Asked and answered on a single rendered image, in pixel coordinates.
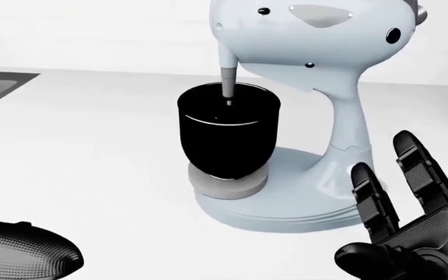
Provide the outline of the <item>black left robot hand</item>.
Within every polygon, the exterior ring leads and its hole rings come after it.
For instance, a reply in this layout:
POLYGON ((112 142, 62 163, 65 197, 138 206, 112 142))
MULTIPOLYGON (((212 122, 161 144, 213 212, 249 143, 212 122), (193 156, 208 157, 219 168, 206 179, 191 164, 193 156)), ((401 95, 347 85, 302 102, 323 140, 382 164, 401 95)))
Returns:
POLYGON ((58 280, 83 265, 70 240, 29 222, 0 222, 0 280, 58 280))

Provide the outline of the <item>pale blue stand mixer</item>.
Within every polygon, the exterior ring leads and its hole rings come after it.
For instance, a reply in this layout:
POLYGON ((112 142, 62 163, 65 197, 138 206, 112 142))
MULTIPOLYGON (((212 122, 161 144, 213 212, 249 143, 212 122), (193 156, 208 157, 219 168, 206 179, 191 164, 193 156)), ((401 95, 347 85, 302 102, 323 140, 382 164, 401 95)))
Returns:
POLYGON ((350 172, 373 164, 358 83, 411 39, 426 10, 418 0, 211 0, 222 85, 238 94, 238 67, 306 93, 334 109, 327 151, 276 148, 268 163, 227 181, 188 167, 201 209, 233 228, 309 233, 360 222, 350 172))

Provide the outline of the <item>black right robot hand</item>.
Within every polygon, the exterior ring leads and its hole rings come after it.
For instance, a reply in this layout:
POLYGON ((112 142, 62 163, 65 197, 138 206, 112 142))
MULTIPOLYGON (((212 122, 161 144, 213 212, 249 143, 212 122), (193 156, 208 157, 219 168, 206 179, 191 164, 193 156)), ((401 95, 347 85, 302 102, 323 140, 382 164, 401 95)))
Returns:
POLYGON ((393 146, 423 216, 399 226, 376 175, 357 163, 351 171, 352 194, 371 242, 344 245, 334 262, 359 280, 448 280, 448 178, 411 132, 398 132, 393 146))

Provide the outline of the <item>black mixing bowl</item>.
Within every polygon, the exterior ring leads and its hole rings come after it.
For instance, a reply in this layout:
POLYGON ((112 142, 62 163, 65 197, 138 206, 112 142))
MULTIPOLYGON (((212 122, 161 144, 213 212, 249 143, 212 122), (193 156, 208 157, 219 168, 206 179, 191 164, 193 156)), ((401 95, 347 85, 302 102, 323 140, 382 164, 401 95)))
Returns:
POLYGON ((219 179, 240 179, 262 167, 277 140, 280 99, 237 83, 231 100, 221 83, 186 90, 177 100, 180 143, 190 163, 219 179))

